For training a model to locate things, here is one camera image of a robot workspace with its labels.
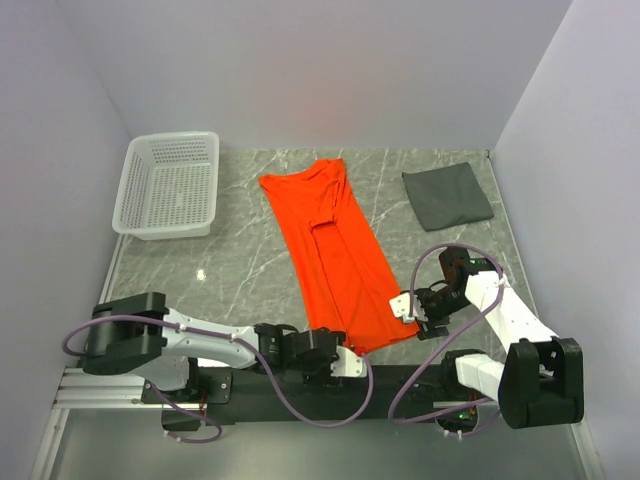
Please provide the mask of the orange t shirt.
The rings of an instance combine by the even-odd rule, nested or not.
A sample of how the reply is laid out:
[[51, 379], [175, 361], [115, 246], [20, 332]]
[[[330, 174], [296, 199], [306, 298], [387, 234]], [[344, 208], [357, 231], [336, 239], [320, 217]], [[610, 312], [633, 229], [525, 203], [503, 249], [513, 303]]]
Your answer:
[[389, 302], [401, 288], [361, 211], [343, 159], [260, 178], [296, 270], [309, 325], [369, 353], [417, 335]]

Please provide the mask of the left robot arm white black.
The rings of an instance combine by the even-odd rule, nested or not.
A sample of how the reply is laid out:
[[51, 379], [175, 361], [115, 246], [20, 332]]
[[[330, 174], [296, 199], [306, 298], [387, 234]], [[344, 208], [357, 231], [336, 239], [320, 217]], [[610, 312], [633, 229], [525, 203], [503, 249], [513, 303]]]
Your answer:
[[165, 301], [164, 294], [150, 292], [96, 306], [94, 320], [119, 319], [89, 327], [83, 371], [103, 376], [134, 373], [179, 402], [199, 392], [200, 359], [245, 370], [263, 358], [274, 371], [295, 370], [307, 376], [355, 378], [365, 373], [359, 357], [343, 346], [342, 332], [300, 331], [286, 324], [221, 325], [189, 317]]

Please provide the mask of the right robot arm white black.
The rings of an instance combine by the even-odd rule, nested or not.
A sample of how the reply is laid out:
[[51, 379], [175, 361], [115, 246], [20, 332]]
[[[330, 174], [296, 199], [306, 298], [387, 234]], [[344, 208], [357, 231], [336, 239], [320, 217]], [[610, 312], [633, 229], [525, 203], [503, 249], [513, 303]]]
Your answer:
[[480, 351], [440, 348], [442, 393], [460, 399], [472, 389], [496, 401], [513, 429], [581, 422], [584, 361], [578, 342], [546, 327], [489, 254], [456, 243], [433, 249], [439, 254], [443, 287], [408, 290], [409, 306], [421, 308], [427, 332], [444, 334], [440, 321], [472, 305], [506, 352], [505, 361], [498, 362]]

